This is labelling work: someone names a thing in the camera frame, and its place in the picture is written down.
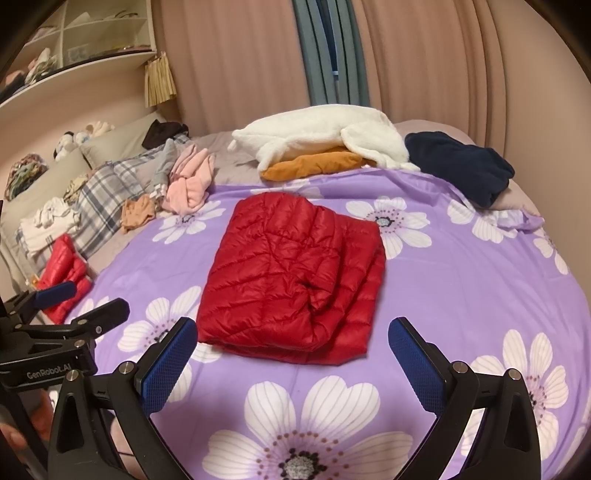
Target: folded red jacket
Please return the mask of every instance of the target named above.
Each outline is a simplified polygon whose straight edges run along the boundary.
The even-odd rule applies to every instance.
[[[241,200],[203,290],[199,341],[339,365],[367,351],[384,268],[373,222],[287,193]]]

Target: pink cloth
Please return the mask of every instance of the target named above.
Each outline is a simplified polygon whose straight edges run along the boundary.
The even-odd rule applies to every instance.
[[[170,185],[162,208],[177,215],[197,212],[209,195],[213,176],[213,158],[207,148],[197,151],[192,144],[185,148],[170,172]]]

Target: metal screw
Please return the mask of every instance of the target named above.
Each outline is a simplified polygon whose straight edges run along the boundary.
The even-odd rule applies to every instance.
[[[66,380],[68,380],[68,382],[73,382],[79,375],[78,370],[70,370],[66,374]]]
[[[508,373],[513,380],[521,380],[521,374],[519,373],[519,370],[516,370],[515,368],[510,368]]]
[[[468,366],[464,362],[454,362],[452,367],[459,374],[465,374],[468,371]]]
[[[123,362],[119,366],[119,372],[122,374],[130,373],[135,367],[135,363],[133,362]]]

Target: beige tassel curtain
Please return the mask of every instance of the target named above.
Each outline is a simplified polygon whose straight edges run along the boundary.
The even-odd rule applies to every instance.
[[[177,88],[165,51],[146,65],[144,90],[146,107],[156,106],[176,98]]]

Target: clothes on shelf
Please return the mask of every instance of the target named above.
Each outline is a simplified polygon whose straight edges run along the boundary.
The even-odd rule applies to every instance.
[[[57,57],[51,55],[49,48],[45,48],[37,59],[29,64],[29,73],[25,78],[25,84],[32,85],[39,80],[43,80],[57,68],[57,64]]]

